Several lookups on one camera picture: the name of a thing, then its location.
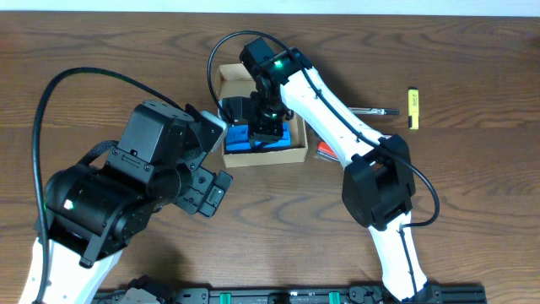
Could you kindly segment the blue plastic eraser holder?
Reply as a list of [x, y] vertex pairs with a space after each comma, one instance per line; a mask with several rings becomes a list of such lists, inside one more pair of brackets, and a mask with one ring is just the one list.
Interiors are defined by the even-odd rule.
[[253, 145], [248, 140], [248, 127], [246, 125], [233, 126], [229, 128], [224, 141], [227, 153], [255, 153], [272, 149], [288, 149], [292, 147], [289, 124], [283, 124], [283, 137], [276, 143], [264, 144], [256, 141]]

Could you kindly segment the brown cardboard box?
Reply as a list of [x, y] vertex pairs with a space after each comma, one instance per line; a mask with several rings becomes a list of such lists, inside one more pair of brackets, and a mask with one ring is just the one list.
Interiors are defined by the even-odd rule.
[[[220, 65], [213, 74], [213, 85], [219, 98], [248, 97], [252, 91], [256, 90], [254, 80], [241, 63]], [[256, 153], [232, 153], [228, 152], [225, 143], [222, 143], [219, 152], [223, 156], [225, 166], [233, 168], [304, 162], [308, 152], [305, 121], [295, 115], [289, 121], [289, 130], [291, 145], [283, 149], [266, 149]]]

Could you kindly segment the orange stapler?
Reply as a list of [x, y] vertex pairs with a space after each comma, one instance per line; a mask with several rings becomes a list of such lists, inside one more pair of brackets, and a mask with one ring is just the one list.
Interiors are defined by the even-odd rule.
[[335, 153], [332, 151], [330, 146], [324, 142], [320, 141], [316, 146], [316, 154], [318, 157], [325, 160], [332, 160], [338, 162], [338, 158]]

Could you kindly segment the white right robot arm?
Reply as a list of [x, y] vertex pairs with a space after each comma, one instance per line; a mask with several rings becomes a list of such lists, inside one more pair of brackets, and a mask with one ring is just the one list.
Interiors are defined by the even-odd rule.
[[404, 139], [386, 138], [357, 118], [296, 48], [276, 53], [258, 38], [244, 46], [240, 61], [256, 84], [248, 138], [254, 144], [276, 143], [290, 113], [309, 124], [343, 167], [343, 203], [370, 231], [383, 285], [399, 301], [425, 301], [428, 280], [413, 244], [412, 197], [414, 179], [427, 179], [412, 165]]

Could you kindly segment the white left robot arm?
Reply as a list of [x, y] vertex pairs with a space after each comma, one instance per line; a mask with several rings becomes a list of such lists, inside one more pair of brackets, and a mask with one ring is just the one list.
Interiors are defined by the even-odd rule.
[[193, 106], [136, 106], [119, 141], [97, 144], [46, 184], [23, 303], [89, 303], [132, 238], [167, 204], [213, 216], [232, 178], [203, 160], [224, 121]]

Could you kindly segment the black whiteboard marker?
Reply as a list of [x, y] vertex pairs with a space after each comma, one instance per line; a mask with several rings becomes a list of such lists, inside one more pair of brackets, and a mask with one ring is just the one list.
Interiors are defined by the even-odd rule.
[[349, 107], [349, 110], [355, 115], [397, 116], [399, 114], [399, 110], [393, 108]]

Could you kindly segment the yellow highlighter pen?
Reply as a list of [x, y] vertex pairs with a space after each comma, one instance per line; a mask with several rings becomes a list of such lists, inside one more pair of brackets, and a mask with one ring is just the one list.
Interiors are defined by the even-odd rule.
[[414, 87], [408, 89], [408, 127], [419, 129], [419, 90]]

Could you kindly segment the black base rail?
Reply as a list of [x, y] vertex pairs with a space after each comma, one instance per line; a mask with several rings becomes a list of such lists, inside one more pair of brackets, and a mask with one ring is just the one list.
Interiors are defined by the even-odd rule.
[[126, 289], [97, 292], [95, 303], [172, 304], [377, 304], [377, 303], [488, 303], [482, 285], [428, 283], [418, 299], [398, 300], [383, 285], [349, 285], [329, 288], [172, 290], [148, 276], [132, 280]]

